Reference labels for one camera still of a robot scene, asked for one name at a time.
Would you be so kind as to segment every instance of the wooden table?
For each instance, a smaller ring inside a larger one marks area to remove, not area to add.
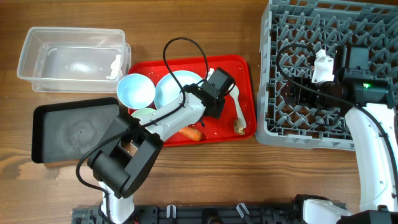
[[[29,82],[18,79],[19,54],[30,27],[122,29],[134,63],[159,60],[168,40],[191,37],[207,55],[242,55],[251,68],[256,96],[260,22],[266,4],[265,0],[1,3],[0,223],[70,223],[73,208],[101,201],[100,192],[77,181],[75,166],[46,168],[30,159],[32,112],[37,106],[105,96],[36,93]],[[180,42],[170,46],[168,56],[200,53]],[[87,167],[82,174],[95,182]],[[354,152],[263,146],[254,137],[165,148],[134,201],[138,205],[231,205],[288,202],[296,194],[346,202],[357,212],[359,176]]]

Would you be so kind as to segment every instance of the clear plastic container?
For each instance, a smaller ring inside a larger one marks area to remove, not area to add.
[[[46,92],[116,92],[131,65],[122,30],[33,27],[28,31],[17,76]]]

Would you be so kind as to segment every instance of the orange carrot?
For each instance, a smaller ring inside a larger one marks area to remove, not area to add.
[[[201,132],[193,128],[185,127],[179,130],[178,133],[194,141],[201,140]]]

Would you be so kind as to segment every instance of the wooden surface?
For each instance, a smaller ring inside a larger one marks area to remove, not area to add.
[[[73,208],[101,201],[100,192],[77,181],[74,166],[46,168],[30,159],[32,113],[37,106],[105,96],[36,93],[29,82],[18,79],[19,54],[30,27],[122,29],[134,63],[159,60],[168,40],[190,37],[207,55],[242,55],[251,68],[256,96],[260,22],[266,4],[265,0],[0,3],[0,223],[70,223]],[[180,42],[170,46],[168,56],[200,53]],[[82,173],[94,182],[87,167]],[[134,201],[139,205],[231,205],[288,202],[296,194],[346,202],[357,212],[355,154],[263,146],[254,137],[166,148]]]

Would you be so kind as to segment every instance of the tray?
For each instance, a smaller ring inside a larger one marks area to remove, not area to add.
[[[113,97],[38,106],[33,113],[32,160],[80,159],[99,143],[120,112]]]
[[[256,114],[254,112],[254,102],[251,88],[251,79],[249,67],[246,61],[238,55],[220,55],[208,57],[209,68],[216,69],[221,67],[232,75],[236,80],[239,88],[239,104],[241,105],[247,127],[244,135],[238,135],[234,132],[233,123],[238,118],[236,115],[235,104],[230,96],[225,98],[224,110],[220,119],[204,117],[205,127],[200,123],[193,124],[192,127],[203,133],[203,139],[195,142],[179,133],[169,138],[164,146],[183,146],[189,144],[202,144],[209,142],[232,141],[246,139],[254,135],[256,132]],[[206,75],[206,67],[203,57],[184,58],[167,61],[173,71],[188,70],[195,72],[201,77]],[[129,74],[140,73],[149,77],[156,85],[159,80],[169,73],[164,65],[163,60],[153,62],[141,62],[130,68]]]

